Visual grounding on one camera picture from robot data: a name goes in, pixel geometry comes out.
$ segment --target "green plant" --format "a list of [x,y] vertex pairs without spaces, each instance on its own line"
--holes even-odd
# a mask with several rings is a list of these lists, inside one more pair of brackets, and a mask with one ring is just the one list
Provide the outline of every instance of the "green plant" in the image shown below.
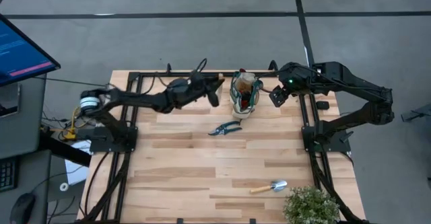
[[333,224],[339,220],[335,199],[312,186],[292,188],[283,213],[290,224]]

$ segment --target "wooden tabletop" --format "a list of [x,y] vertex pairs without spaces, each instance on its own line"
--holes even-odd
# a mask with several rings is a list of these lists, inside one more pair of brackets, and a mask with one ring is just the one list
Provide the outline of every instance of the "wooden tabletop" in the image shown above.
[[[128,74],[129,71],[113,71],[110,82],[125,89]],[[174,78],[162,79],[168,83]],[[267,89],[279,84],[277,78],[262,80]],[[152,78],[144,79],[142,91],[149,88],[151,81]],[[207,98],[201,98],[171,114],[158,114],[148,108],[138,110],[139,137],[131,156],[122,223],[175,223],[177,218],[184,218],[185,223],[248,223],[250,218],[256,218],[257,223],[286,223],[282,209],[290,188],[313,185],[300,133],[303,123],[299,100],[289,97],[276,108],[267,93],[261,92],[256,110],[242,121],[242,130],[212,137],[208,132],[234,120],[229,102],[230,78],[222,87],[217,108],[212,108]],[[150,94],[164,88],[156,80]],[[322,120],[339,117],[334,93],[316,98],[330,103],[329,110],[319,110]],[[313,123],[308,96],[306,103]],[[118,107],[111,113],[119,118],[120,112]],[[102,156],[98,153],[92,158],[82,207]],[[340,153],[328,153],[328,157],[336,191],[354,214],[364,219],[352,164]],[[111,159],[110,153],[97,173],[89,210],[106,190]],[[251,188],[268,185],[275,179],[287,180],[288,188],[249,193]],[[111,218],[116,201],[117,192],[111,201]]]

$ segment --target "computer screen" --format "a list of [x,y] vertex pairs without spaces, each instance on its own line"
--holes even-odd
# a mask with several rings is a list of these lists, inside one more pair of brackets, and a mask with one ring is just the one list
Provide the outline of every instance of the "computer screen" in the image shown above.
[[59,67],[60,64],[0,15],[0,86]]

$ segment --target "white paper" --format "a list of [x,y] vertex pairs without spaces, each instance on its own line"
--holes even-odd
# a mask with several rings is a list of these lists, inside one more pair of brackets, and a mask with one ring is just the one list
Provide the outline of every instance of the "white paper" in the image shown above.
[[[72,144],[72,147],[79,149],[81,151],[85,151],[86,153],[90,153],[90,144],[91,144],[90,141],[80,141],[78,143]],[[67,182],[69,183],[70,186],[76,183],[79,183],[87,178],[88,167],[82,167],[81,165],[77,163],[73,163],[67,159],[65,159],[65,164],[66,164],[66,172],[67,173],[73,172],[71,174],[67,174]]]

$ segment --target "monitor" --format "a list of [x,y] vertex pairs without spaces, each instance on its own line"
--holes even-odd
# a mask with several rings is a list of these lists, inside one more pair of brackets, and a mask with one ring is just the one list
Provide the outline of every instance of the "monitor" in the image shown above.
[[0,117],[19,111],[16,82],[59,68],[56,60],[0,14]]

